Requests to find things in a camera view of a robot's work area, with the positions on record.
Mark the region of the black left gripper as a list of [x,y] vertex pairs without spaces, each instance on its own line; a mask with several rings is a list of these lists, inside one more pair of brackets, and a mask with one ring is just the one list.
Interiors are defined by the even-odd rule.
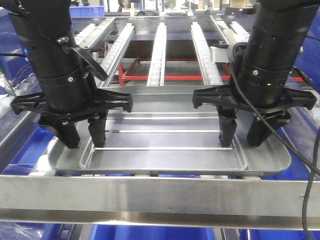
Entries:
[[55,135],[69,149],[76,149],[80,136],[74,123],[88,120],[88,130],[95,147],[106,142],[108,110],[122,108],[131,112],[133,98],[130,93],[120,93],[96,88],[70,90],[48,87],[41,92],[17,96],[10,104],[15,114],[30,111],[40,115],[38,125]]

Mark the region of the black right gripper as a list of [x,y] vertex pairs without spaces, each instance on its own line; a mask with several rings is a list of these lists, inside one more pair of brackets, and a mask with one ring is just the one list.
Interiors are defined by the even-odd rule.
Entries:
[[[304,107],[311,110],[316,104],[317,98],[309,91],[284,88],[280,93],[279,102],[269,108],[256,110],[264,117],[266,122],[274,129],[287,125],[291,115],[287,111],[294,107]],[[220,85],[206,89],[193,91],[193,107],[197,109],[202,105],[217,106],[219,118],[219,141],[222,147],[229,147],[236,132],[236,113],[234,109],[253,112],[254,110],[246,103],[234,97],[231,87]],[[251,147],[259,147],[272,134],[266,125],[254,117],[247,134],[247,141]]]

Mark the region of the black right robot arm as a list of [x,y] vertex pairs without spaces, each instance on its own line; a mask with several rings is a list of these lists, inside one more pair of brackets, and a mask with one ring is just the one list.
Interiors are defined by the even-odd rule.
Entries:
[[216,106],[222,147],[232,143],[236,110],[256,114],[247,141],[258,147],[289,123],[290,108],[314,107],[317,99],[311,92],[285,84],[319,7],[317,0],[260,0],[245,48],[234,51],[229,82],[193,92],[195,108]]

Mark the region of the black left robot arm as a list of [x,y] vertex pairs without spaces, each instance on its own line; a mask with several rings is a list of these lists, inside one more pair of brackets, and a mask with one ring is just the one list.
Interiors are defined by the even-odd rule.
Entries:
[[105,144],[109,110],[130,112],[130,94],[100,89],[106,71],[77,45],[68,0],[3,0],[41,92],[17,96],[11,102],[16,114],[39,114],[40,127],[54,134],[66,147],[80,143],[76,123],[88,121],[93,144]]

